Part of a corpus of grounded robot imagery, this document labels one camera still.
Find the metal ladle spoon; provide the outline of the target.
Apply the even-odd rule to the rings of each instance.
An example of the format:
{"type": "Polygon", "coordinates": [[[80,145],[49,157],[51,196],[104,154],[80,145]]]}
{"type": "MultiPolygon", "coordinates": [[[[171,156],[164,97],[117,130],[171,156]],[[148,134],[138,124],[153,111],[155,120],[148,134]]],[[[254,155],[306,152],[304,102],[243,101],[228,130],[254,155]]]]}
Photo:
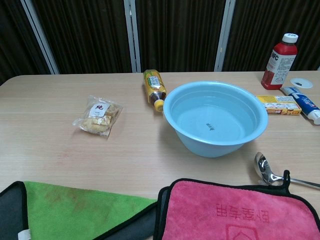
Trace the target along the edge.
{"type": "MultiPolygon", "coordinates": [[[[271,166],[268,163],[266,157],[258,152],[254,157],[254,168],[259,177],[269,186],[280,186],[284,183],[284,177],[276,175],[272,172],[271,166]]],[[[309,181],[299,180],[295,178],[291,178],[290,181],[294,184],[304,185],[307,187],[315,188],[320,190],[319,183],[313,183],[309,181]]]]}

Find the light blue plastic basin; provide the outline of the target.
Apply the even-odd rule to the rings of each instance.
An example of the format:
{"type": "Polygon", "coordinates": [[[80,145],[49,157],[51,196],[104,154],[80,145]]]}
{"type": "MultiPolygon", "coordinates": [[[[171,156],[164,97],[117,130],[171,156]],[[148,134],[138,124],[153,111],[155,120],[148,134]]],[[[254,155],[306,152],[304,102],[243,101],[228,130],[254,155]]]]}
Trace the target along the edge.
{"type": "Polygon", "coordinates": [[[166,121],[192,153],[216,158],[240,149],[266,130],[265,106],[249,91],[225,82],[176,87],[163,106],[166,121]]]}

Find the yellow-labelled tea bottle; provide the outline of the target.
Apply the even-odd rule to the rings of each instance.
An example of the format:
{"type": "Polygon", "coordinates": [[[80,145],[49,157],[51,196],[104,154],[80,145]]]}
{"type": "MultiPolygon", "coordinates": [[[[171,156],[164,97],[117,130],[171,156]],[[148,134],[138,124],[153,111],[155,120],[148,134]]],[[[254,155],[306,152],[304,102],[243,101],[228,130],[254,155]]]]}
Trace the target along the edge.
{"type": "Polygon", "coordinates": [[[155,69],[147,69],[143,72],[143,80],[148,103],[157,112],[162,112],[167,97],[167,90],[160,73],[155,69]]]}

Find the clear bag of cookies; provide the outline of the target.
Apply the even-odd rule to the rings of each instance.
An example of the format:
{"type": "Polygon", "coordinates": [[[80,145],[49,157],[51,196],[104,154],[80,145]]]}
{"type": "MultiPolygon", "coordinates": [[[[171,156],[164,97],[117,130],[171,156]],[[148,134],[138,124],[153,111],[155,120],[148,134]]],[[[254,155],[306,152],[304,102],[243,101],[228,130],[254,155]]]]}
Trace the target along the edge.
{"type": "Polygon", "coordinates": [[[87,133],[108,138],[122,109],[123,106],[117,102],[89,95],[83,115],[72,125],[87,133]]]}

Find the pink microfiber cloth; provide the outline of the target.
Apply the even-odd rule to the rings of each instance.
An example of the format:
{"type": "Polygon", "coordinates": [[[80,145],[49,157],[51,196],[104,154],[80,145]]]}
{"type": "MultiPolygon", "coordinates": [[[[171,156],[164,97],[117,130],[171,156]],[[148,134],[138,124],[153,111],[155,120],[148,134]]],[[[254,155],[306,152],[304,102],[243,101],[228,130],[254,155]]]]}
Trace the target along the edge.
{"type": "Polygon", "coordinates": [[[153,240],[320,240],[320,218],[279,186],[231,186],[181,178],[163,188],[153,240]]]}

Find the yellow cardboard box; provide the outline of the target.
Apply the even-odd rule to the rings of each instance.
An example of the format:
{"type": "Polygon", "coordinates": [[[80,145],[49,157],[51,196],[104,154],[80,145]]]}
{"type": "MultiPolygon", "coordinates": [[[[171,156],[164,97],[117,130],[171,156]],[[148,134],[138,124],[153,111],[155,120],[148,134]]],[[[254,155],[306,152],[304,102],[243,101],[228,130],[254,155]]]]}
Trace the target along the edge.
{"type": "Polygon", "coordinates": [[[268,114],[297,116],[302,109],[292,96],[257,95],[268,114]]]}

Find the green and grey microfiber cloth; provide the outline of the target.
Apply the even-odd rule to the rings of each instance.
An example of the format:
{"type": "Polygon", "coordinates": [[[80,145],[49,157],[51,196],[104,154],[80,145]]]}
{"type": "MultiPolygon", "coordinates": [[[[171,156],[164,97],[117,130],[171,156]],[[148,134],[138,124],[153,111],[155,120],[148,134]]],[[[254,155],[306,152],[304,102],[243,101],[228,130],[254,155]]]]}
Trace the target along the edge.
{"type": "Polygon", "coordinates": [[[146,240],[151,198],[16,181],[0,192],[0,240],[146,240]]]}

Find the red NFC juice bottle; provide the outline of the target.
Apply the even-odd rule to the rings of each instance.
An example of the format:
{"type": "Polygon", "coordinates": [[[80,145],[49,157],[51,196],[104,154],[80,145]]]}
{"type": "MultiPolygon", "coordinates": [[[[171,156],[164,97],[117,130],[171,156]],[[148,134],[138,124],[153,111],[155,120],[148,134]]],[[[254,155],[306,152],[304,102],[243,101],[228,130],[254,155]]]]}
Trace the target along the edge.
{"type": "Polygon", "coordinates": [[[284,84],[298,53],[298,38],[295,33],[285,33],[281,42],[273,47],[261,80],[266,90],[279,90],[284,84]]]}

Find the blue and white toothpaste tube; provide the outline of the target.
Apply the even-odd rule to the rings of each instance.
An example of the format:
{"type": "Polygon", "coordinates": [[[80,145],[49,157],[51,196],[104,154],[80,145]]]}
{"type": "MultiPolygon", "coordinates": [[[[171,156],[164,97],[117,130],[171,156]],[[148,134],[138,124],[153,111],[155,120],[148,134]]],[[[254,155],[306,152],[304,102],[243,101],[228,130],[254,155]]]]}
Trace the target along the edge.
{"type": "Polygon", "coordinates": [[[303,114],[312,120],[315,125],[320,125],[320,108],[318,108],[304,93],[296,87],[283,86],[280,90],[287,96],[294,98],[303,114]]]}

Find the grey partition post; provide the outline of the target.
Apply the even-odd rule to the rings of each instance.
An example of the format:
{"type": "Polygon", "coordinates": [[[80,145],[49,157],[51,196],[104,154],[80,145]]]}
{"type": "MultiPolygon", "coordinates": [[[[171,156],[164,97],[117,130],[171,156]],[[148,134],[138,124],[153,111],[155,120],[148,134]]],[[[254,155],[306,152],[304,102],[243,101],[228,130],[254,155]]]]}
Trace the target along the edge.
{"type": "Polygon", "coordinates": [[[213,69],[215,72],[221,72],[223,69],[235,6],[236,0],[225,0],[223,18],[213,69]]]}
{"type": "Polygon", "coordinates": [[[32,31],[35,35],[35,38],[36,38],[37,43],[39,45],[39,48],[42,52],[44,60],[47,64],[49,72],[52,75],[59,75],[60,71],[59,71],[58,65],[56,63],[53,52],[52,52],[51,47],[48,43],[48,40],[46,38],[46,35],[44,33],[44,30],[42,28],[42,25],[40,23],[40,20],[38,18],[38,15],[36,13],[36,10],[35,10],[35,7],[33,5],[32,0],[20,0],[20,2],[22,4],[23,10],[27,16],[27,19],[30,23],[32,31]]]}
{"type": "Polygon", "coordinates": [[[139,33],[137,24],[136,0],[123,0],[124,13],[130,53],[131,69],[133,73],[141,72],[141,58],[139,33]]]}

